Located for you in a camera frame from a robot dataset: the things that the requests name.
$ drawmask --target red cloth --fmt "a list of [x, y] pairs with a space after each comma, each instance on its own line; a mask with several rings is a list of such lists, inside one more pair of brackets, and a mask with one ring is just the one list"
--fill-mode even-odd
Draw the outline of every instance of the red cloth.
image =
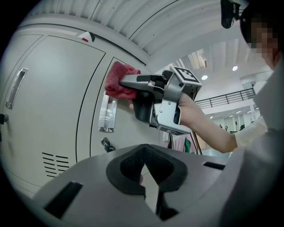
[[123, 65], [120, 62], [114, 62], [106, 77], [105, 90], [114, 98], [133, 99], [137, 91], [120, 86], [119, 80], [125, 75], [140, 74], [140, 70], [134, 69], [130, 65]]

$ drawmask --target railing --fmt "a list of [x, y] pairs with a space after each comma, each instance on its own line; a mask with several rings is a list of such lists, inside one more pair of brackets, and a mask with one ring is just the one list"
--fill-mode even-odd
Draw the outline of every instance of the railing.
[[213, 98], [198, 100], [196, 103], [201, 107], [201, 109], [226, 105], [234, 102], [244, 101], [255, 96], [255, 92], [253, 88], [241, 90], [229, 94], [224, 94], [220, 96], [216, 96]]

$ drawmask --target cabinet door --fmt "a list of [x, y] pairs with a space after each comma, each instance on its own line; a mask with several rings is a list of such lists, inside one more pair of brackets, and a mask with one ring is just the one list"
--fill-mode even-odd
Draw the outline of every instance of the cabinet door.
[[41, 36], [42, 35], [20, 35], [10, 40], [0, 64], [0, 99], [13, 68], [28, 48]]
[[104, 52], [49, 36], [23, 61], [27, 68], [9, 122], [2, 126], [8, 171], [42, 186], [76, 163], [76, 132], [87, 86]]
[[[125, 63], [120, 61], [119, 59], [113, 58], [108, 71], [115, 61]], [[149, 125], [138, 121], [135, 118], [134, 113], [129, 109], [129, 102], [126, 99], [118, 100], [115, 114], [114, 132], [105, 133], [98, 131], [99, 113], [103, 101], [103, 94], [105, 91], [105, 82], [106, 77], [104, 78], [103, 85], [99, 93], [97, 106], [95, 108], [91, 134], [91, 156], [106, 152], [101, 144], [101, 140], [104, 137], [107, 137], [111, 145], [116, 149], [145, 143], [159, 145], [159, 131], [154, 128], [150, 128]]]

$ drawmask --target chrome handle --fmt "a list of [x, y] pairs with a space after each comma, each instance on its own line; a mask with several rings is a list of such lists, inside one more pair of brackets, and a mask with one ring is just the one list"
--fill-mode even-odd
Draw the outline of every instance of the chrome handle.
[[14, 106], [14, 102], [15, 102], [15, 98], [16, 95], [18, 93], [19, 87], [23, 81], [23, 78], [25, 77], [26, 73], [27, 73], [28, 69], [26, 68], [22, 68], [16, 75], [16, 77], [13, 80], [12, 86], [9, 89], [8, 92], [8, 96], [6, 99], [6, 107], [10, 110], [13, 109]]
[[104, 92], [101, 110], [99, 113], [98, 131], [113, 133], [115, 113], [117, 108], [117, 98], [113, 98]]

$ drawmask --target lock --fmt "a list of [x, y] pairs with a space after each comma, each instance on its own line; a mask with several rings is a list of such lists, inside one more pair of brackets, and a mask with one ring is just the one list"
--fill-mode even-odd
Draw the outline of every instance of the lock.
[[115, 151], [115, 147], [110, 145], [110, 141], [108, 138], [103, 138], [101, 140], [102, 145], [105, 147], [106, 152]]
[[3, 125], [5, 122], [9, 121], [9, 116], [7, 114], [0, 114], [0, 124]]

